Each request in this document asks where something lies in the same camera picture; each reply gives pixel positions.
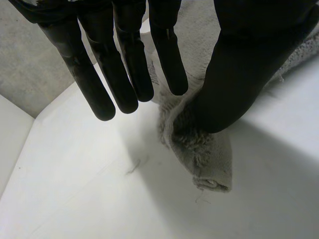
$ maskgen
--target white surface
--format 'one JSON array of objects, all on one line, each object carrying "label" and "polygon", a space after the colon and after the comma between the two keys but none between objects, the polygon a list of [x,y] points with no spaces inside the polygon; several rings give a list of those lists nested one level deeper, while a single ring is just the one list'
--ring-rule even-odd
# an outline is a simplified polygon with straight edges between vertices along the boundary
[{"label": "white surface", "polygon": [[31,116],[0,95],[0,198],[32,123]]},{"label": "white surface", "polygon": [[[158,142],[155,104],[101,122],[72,85],[34,123],[0,201],[0,238],[317,239],[318,155],[292,147],[304,138],[292,142],[270,111],[250,114],[230,130],[232,192],[202,193]],[[315,134],[297,123],[296,135]]]}]

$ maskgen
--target gray towel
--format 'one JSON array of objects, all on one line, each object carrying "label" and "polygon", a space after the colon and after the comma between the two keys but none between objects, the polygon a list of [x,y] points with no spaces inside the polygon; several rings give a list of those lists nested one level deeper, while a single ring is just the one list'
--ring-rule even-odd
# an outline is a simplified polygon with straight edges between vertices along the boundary
[{"label": "gray towel", "polygon": [[[159,137],[193,176],[200,189],[228,192],[232,185],[232,152],[227,130],[205,133],[194,125],[191,100],[203,84],[206,67],[217,42],[220,27],[213,1],[184,0],[175,26],[178,45],[186,69],[189,90],[174,96],[168,90],[150,33],[142,35],[149,71],[159,104]],[[294,51],[271,79],[281,75],[319,52],[319,28]]]}]

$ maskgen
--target robotic hand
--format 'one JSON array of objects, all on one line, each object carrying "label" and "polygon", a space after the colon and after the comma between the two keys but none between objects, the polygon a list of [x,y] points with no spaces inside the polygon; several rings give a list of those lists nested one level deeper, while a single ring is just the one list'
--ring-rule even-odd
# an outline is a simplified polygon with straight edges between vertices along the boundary
[{"label": "robotic hand", "polygon": [[[144,45],[140,38],[146,0],[9,0],[30,22],[38,23],[57,48],[76,83],[100,120],[110,120],[115,107],[81,40],[81,22],[114,99],[124,113],[154,96]],[[174,26],[181,0],[149,0],[151,34],[169,88],[188,89]],[[127,72],[113,39],[113,22]]]}]

